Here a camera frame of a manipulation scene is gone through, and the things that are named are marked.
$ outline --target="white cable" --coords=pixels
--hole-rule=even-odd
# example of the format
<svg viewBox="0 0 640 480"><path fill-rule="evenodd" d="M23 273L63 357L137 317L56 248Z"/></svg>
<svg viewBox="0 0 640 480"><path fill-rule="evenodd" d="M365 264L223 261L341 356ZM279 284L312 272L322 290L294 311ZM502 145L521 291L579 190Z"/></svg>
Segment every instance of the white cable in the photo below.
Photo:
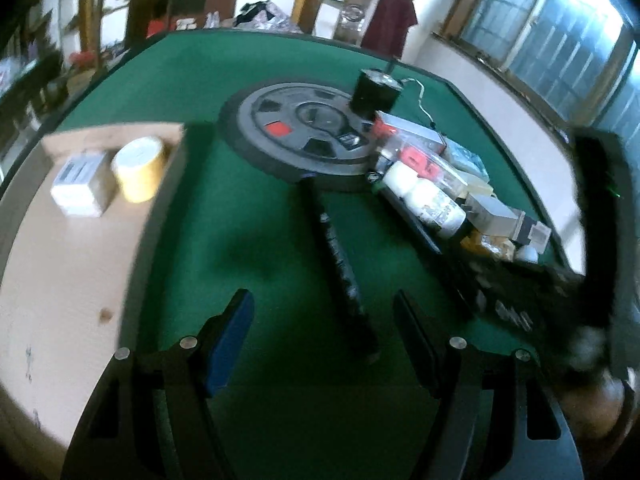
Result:
<svg viewBox="0 0 640 480"><path fill-rule="evenodd" d="M413 81L414 83L418 83L418 85L420 85L420 97L418 97L418 106L420 107L420 110L422 110L422 111L423 111L423 113L424 113L424 114L429 118L429 120L431 121L430 126L435 125L435 121L433 120L433 117L431 117L431 114L430 114L430 113L428 113L428 111L427 111L427 110L425 110L425 109L422 107L422 98L423 98L423 96L424 96L424 85L423 85L420 81L418 81L417 79L414 79L413 77L408 77L408 78L406 78L406 79L402 79L400 82L404 84L404 83L408 83L409 81Z"/></svg>

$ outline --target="green table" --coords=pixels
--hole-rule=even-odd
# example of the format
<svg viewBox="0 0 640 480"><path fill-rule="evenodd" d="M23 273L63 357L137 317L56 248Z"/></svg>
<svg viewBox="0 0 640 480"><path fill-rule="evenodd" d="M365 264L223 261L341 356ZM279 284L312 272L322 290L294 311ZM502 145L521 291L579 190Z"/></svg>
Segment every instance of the green table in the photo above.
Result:
<svg viewBox="0 0 640 480"><path fill-rule="evenodd" d="M334 318L296 188L251 167L216 130L223 103L262 80L290 76L352 88L358 70L385 65L355 49L304 37L174 33L130 56L58 127L186 125L190 161L154 259L138 349L167 348L196 333L236 289L252 291L254 324L231 384L210 402L240 479L409 477L437 403L418 386L392 322L391 300L399 288L484 350L520 346L485 322L461 320L373 195L327 193L326 206L383 348L376 364L354 361ZM425 108L445 134L482 157L498 196L540 216L495 134L455 89L402 65L394 75L423 82ZM413 89L394 113L422 120Z"/></svg>

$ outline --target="maroon garment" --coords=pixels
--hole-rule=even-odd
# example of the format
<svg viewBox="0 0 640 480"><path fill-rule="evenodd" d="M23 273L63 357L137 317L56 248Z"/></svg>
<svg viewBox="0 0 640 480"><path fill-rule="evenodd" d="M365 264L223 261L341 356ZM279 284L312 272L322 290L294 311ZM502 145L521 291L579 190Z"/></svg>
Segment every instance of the maroon garment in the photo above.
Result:
<svg viewBox="0 0 640 480"><path fill-rule="evenodd" d="M362 48L402 57L409 27L418 24L413 0L380 0L362 40Z"/></svg>

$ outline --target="yellow container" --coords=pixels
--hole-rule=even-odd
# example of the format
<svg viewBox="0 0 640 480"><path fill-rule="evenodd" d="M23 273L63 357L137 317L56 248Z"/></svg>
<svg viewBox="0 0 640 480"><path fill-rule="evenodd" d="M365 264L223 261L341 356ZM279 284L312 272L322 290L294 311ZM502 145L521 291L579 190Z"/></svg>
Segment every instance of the yellow container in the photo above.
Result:
<svg viewBox="0 0 640 480"><path fill-rule="evenodd" d="M164 173L165 152L158 137L140 137L124 146L111 162L124 198L141 203L158 192Z"/></svg>

